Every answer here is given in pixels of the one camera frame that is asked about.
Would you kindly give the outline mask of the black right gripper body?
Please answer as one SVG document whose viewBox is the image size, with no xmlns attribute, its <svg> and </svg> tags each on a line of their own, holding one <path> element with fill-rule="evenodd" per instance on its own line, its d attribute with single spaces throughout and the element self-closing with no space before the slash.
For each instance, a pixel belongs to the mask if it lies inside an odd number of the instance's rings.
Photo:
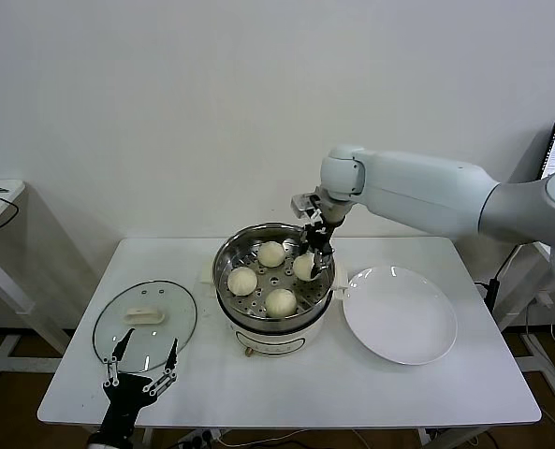
<svg viewBox="0 0 555 449">
<path fill-rule="evenodd" d="M 309 233 L 313 236 L 313 250 L 323 249 L 324 247 L 331 247 L 330 239 L 333 234 L 333 227 L 329 224 L 307 224 L 303 227 L 303 233 Z"/>
</svg>

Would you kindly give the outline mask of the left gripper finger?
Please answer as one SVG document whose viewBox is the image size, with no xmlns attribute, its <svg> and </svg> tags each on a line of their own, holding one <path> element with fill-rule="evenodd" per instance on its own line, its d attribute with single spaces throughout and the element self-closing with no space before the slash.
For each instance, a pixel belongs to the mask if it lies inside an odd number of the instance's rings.
<svg viewBox="0 0 555 449">
<path fill-rule="evenodd" d="M 163 394 L 178 379 L 178 374 L 176 372 L 177 365 L 178 339 L 175 338 L 169 351 L 168 359 L 163 368 L 161 377 L 151 384 L 145 385 L 142 388 L 142 392 L 148 394 L 150 397 L 158 397 Z"/>
<path fill-rule="evenodd" d="M 104 386 L 119 385 L 118 365 L 124 357 L 127 345 L 134 331 L 134 328 L 129 328 L 124 337 L 115 344 L 110 357 L 103 360 L 107 370 L 107 380 L 103 383 Z"/>
</svg>

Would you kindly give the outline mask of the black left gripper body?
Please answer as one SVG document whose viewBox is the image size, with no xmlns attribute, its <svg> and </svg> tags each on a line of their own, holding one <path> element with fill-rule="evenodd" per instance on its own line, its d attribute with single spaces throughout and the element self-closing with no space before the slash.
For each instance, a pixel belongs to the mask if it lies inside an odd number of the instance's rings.
<svg viewBox="0 0 555 449">
<path fill-rule="evenodd" d="M 155 402 L 150 393 L 144 391 L 153 383 L 151 378 L 119 373 L 118 381 L 116 386 L 112 381 L 103 383 L 103 391 L 110 402 L 102 422 L 103 429 L 133 429 L 139 411 Z"/>
</svg>

